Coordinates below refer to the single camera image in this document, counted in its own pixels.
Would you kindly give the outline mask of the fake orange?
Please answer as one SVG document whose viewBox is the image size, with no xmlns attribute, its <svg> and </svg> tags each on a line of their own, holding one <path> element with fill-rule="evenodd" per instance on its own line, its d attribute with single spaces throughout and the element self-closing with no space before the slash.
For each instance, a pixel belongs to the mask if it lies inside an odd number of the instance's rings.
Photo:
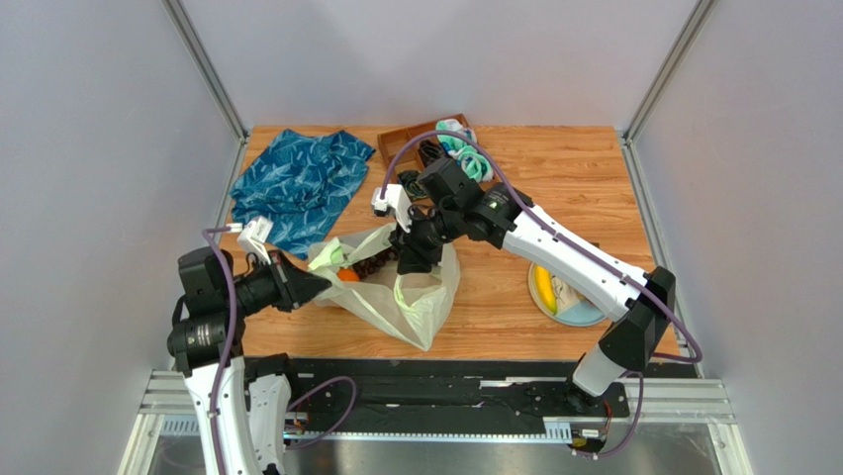
<svg viewBox="0 0 843 475">
<path fill-rule="evenodd" d="M 336 276 L 344 282 L 359 282 L 361 277 L 353 268 L 340 268 Z"/>
</svg>

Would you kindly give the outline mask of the fake dark grape bunch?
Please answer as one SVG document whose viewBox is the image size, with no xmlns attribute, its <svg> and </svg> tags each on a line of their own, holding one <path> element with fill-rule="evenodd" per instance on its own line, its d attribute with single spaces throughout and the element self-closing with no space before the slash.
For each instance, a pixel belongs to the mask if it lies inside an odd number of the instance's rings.
<svg viewBox="0 0 843 475">
<path fill-rule="evenodd" d="M 399 258 L 398 252 L 390 247 L 376 253 L 373 256 L 366 257 L 354 263 L 351 269 L 357 274 L 360 279 L 365 279 L 375 275 L 382 270 L 390 262 L 396 261 Z"/>
</svg>

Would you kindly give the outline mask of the translucent white plastic bag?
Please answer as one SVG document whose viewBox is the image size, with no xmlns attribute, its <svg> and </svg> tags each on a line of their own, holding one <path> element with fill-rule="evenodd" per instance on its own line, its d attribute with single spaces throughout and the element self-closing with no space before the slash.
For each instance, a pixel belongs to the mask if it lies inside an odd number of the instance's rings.
<svg viewBox="0 0 843 475">
<path fill-rule="evenodd" d="M 394 224 L 317 242 L 307 251 L 308 271 L 331 287 L 314 299 L 321 307 L 341 307 L 392 337 L 427 351 L 446 322 L 460 284 L 456 249 L 447 244 L 429 273 L 399 275 L 389 262 L 374 275 L 343 281 L 338 272 L 388 249 Z"/>
</svg>

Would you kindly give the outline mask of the fake yellow banana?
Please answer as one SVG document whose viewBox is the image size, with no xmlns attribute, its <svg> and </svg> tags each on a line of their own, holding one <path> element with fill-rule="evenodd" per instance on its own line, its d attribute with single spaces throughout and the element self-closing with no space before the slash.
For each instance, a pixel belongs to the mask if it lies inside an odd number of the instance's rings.
<svg viewBox="0 0 843 475">
<path fill-rule="evenodd" d="M 555 316 L 558 311 L 558 304 L 553 285 L 553 276 L 544 267 L 535 265 L 533 278 L 537 294 L 542 304 L 552 316 Z"/>
</svg>

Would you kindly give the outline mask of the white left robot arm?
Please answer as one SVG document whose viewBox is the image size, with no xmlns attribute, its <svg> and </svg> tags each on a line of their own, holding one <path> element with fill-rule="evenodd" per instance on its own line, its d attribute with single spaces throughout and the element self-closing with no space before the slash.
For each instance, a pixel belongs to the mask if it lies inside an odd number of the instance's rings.
<svg viewBox="0 0 843 475">
<path fill-rule="evenodd" d="M 245 319 L 268 307 L 297 310 L 331 283 L 278 250 L 246 273 L 233 269 L 232 256 L 210 246 L 179 258 L 184 294 L 167 349 L 193 403 L 206 472 L 281 474 L 286 412 L 298 377 L 285 353 L 246 361 Z"/>
</svg>

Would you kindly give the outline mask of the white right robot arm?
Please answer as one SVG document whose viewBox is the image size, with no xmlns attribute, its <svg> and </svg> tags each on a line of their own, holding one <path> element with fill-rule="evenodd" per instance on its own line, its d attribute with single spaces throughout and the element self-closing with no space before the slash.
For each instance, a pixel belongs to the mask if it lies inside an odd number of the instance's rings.
<svg viewBox="0 0 843 475">
<path fill-rule="evenodd" d="M 427 211 L 414 208 L 400 184 L 385 185 L 372 198 L 377 215 L 397 221 L 391 242 L 400 251 L 400 273 L 430 271 L 458 238 L 487 242 L 543 267 L 610 320 L 570 377 L 576 392 L 599 397 L 615 379 L 646 367 L 674 317 L 671 271 L 647 272 L 615 259 L 556 223 L 506 179 L 482 187 L 452 159 L 425 169 L 419 184 L 432 202 Z"/>
</svg>

